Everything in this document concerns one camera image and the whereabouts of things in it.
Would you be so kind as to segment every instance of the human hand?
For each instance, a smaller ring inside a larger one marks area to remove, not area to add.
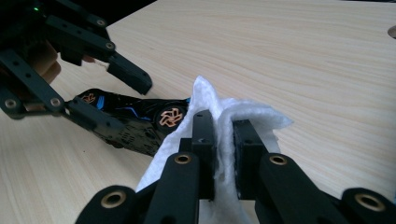
[[[37,44],[29,50],[27,62],[48,83],[51,83],[61,73],[61,66],[56,61],[58,53],[52,45],[46,41]]]
[[[61,73],[61,66],[57,62],[58,53],[49,41],[39,43],[28,51],[26,62],[49,84]],[[84,55],[83,61],[94,63],[92,57]],[[28,98],[29,91],[19,84],[15,77],[11,77],[0,67],[0,82],[7,84],[21,98]]]

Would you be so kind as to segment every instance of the wooden table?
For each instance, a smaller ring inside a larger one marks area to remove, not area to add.
[[[184,98],[197,76],[222,97],[272,105],[294,120],[282,152],[335,197],[396,190],[396,4],[161,0],[108,28],[146,70],[147,98]],[[138,94],[104,63],[62,63],[65,100],[89,89]],[[135,188],[150,158],[115,149],[66,119],[0,113],[0,222],[71,223],[100,189]]]

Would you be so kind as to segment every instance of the blue stripe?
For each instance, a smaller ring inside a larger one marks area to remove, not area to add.
[[[99,96],[98,103],[96,104],[96,108],[102,109],[105,105],[105,96]]]

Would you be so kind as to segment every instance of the finger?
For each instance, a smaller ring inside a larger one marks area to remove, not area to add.
[[[55,79],[61,73],[61,65],[58,62],[55,62],[48,70],[45,72],[42,77],[48,82],[51,83],[53,79]]]
[[[56,63],[57,58],[58,53],[52,45],[46,41],[31,48],[27,62],[42,76],[47,73],[54,63]]]
[[[94,63],[94,62],[95,62],[95,59],[94,59],[93,57],[84,55],[84,56],[82,57],[82,61],[84,61],[84,62],[86,62],[86,63]]]

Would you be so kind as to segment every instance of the paper towel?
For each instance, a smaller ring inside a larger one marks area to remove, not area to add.
[[[192,118],[202,110],[212,113],[217,138],[219,167],[215,173],[215,200],[200,201],[200,223],[250,223],[238,201],[234,182],[233,120],[249,119],[270,152],[280,152],[273,129],[284,128],[291,120],[269,105],[251,100],[219,98],[213,86],[198,77],[193,86],[189,111],[177,130],[164,140],[140,180],[139,191],[161,177],[166,159],[178,152],[180,138],[191,138]]]

